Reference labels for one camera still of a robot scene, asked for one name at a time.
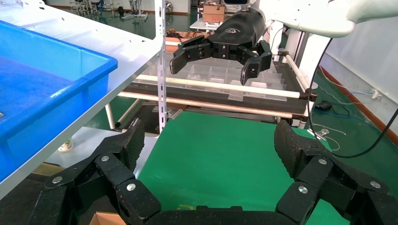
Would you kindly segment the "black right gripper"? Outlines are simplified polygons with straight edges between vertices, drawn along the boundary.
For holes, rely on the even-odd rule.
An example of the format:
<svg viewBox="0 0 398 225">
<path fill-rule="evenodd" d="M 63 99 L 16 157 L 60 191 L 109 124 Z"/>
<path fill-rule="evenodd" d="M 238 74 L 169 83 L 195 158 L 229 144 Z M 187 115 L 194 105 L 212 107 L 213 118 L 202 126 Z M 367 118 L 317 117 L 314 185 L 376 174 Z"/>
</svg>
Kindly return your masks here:
<svg viewBox="0 0 398 225">
<path fill-rule="evenodd" d="M 200 35 L 180 43 L 169 63 L 171 74 L 177 74 L 192 61 L 207 58 L 236 60 L 243 65 L 240 82 L 245 86 L 248 79 L 257 78 L 260 72 L 271 67 L 273 54 L 269 44 L 264 40 L 257 43 L 264 29 L 265 20 L 260 11 L 253 8 L 240 10 L 213 35 Z"/>
</svg>

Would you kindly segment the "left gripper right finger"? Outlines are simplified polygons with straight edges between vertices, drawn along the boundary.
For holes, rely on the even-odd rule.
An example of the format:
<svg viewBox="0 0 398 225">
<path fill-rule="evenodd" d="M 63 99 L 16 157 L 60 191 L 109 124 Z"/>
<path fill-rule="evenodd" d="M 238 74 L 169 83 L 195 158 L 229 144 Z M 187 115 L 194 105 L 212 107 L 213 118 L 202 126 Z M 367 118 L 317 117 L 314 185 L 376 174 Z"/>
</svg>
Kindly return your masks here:
<svg viewBox="0 0 398 225">
<path fill-rule="evenodd" d="M 398 202 L 387 185 L 335 158 L 318 140 L 300 136 L 286 121 L 274 132 L 275 150 L 294 180 L 276 212 L 304 225 L 320 200 L 352 225 L 395 225 Z"/>
</svg>

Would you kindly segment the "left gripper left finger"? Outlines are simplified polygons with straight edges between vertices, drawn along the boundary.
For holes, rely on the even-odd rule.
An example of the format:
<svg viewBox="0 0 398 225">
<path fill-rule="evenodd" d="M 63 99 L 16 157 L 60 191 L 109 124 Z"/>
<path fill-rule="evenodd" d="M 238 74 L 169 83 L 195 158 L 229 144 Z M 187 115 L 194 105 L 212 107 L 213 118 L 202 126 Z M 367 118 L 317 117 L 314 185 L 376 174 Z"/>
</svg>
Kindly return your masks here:
<svg viewBox="0 0 398 225">
<path fill-rule="evenodd" d="M 147 222 L 160 212 L 161 203 L 134 175 L 144 138 L 144 124 L 135 118 L 125 132 L 104 138 L 88 158 L 49 177 L 29 224 L 76 225 L 104 196 L 124 223 Z"/>
</svg>

